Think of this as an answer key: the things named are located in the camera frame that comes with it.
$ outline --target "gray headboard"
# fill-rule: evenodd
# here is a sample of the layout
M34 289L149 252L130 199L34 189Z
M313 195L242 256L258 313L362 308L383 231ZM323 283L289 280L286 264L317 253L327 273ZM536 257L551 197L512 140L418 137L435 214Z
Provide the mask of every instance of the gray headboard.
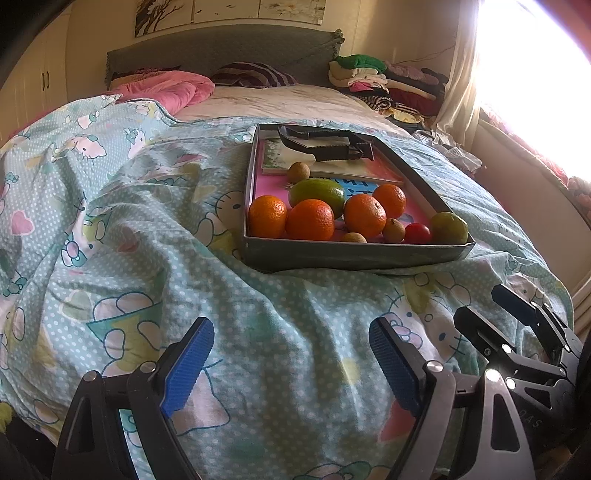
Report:
M107 54L106 84L114 72L176 67L211 76L233 61L267 63L300 83L330 86L328 62L345 41L341 30L325 32L282 25L240 24L193 28L150 38Z

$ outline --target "orange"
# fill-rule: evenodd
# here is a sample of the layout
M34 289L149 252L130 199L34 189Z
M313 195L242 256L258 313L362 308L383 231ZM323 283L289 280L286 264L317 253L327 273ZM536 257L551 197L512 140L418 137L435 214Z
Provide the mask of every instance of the orange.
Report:
M279 238L285 230L287 207L273 195L255 199L248 209L248 233L261 238Z
M345 203L345 225L349 232L361 233L365 238L379 235L386 226L386 212L371 195L353 195Z
M388 218L399 218L406 208L406 195L396 185L384 183L374 190L372 195L384 210Z
M289 212L285 231L294 240L328 241L335 232L335 214L322 200L304 200Z

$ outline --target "curtain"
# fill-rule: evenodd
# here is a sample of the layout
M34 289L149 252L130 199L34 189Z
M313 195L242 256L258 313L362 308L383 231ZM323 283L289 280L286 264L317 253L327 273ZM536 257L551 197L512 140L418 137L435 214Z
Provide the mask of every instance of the curtain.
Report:
M476 31L478 11L483 0L461 0L457 26L456 46L447 92L436 123L436 131L451 135L470 150L476 125L475 71L478 66Z

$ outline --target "wardrobe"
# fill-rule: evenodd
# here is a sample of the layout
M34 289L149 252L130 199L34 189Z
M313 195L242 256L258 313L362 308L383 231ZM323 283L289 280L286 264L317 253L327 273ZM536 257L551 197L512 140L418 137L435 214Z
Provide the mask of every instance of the wardrobe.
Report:
M28 46L0 89L0 144L45 113L67 103L66 37L71 7Z

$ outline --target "stack of clothes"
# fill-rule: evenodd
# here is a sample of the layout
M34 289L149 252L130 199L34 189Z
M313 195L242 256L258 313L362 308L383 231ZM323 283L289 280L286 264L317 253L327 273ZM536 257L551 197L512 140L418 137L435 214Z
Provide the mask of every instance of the stack of clothes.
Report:
M383 112L393 105L388 92L388 79L384 75L387 69L383 61L369 55L336 57L329 63L329 80L342 93Z
M439 113L445 97L445 85L449 81L445 75L430 69L421 69L386 62L385 76L390 98L397 105L418 112L423 118L435 117ZM407 125L399 125L410 131Z
M429 69L351 55L329 63L329 80L342 93L361 100L412 133L424 129L425 118L439 112L448 78Z

